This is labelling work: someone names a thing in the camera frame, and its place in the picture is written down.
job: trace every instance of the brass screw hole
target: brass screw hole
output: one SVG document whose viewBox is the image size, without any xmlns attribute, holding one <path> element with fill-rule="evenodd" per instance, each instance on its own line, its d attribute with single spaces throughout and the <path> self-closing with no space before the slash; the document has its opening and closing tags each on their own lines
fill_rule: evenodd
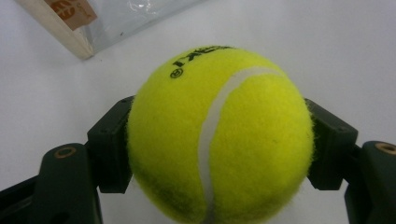
<svg viewBox="0 0 396 224">
<path fill-rule="evenodd" d="M 66 157 L 69 157 L 69 156 L 75 154 L 76 151 L 77 150 L 74 147 L 63 147 L 61 149 L 58 149 L 55 152 L 55 158 L 56 159 L 63 159 L 63 158 L 66 158 Z"/>
<path fill-rule="evenodd" d="M 389 143 L 377 143 L 375 147 L 383 152 L 386 152 L 390 155 L 396 155 L 396 146 Z"/>
</svg>

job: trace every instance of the fuzzy felt surface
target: fuzzy felt surface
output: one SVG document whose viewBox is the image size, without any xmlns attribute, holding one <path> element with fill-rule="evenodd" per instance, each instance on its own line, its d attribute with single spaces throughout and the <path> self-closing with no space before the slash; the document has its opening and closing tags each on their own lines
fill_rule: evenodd
<svg viewBox="0 0 396 224">
<path fill-rule="evenodd" d="M 263 66 L 227 97 L 210 142 L 214 223 L 254 223 L 298 190 L 313 153 L 304 98 L 282 70 L 243 49 L 191 49 L 160 66 L 137 93 L 127 132 L 134 177 L 169 217 L 201 223 L 207 201 L 198 144 L 208 110 L 233 74 Z"/>
</svg>

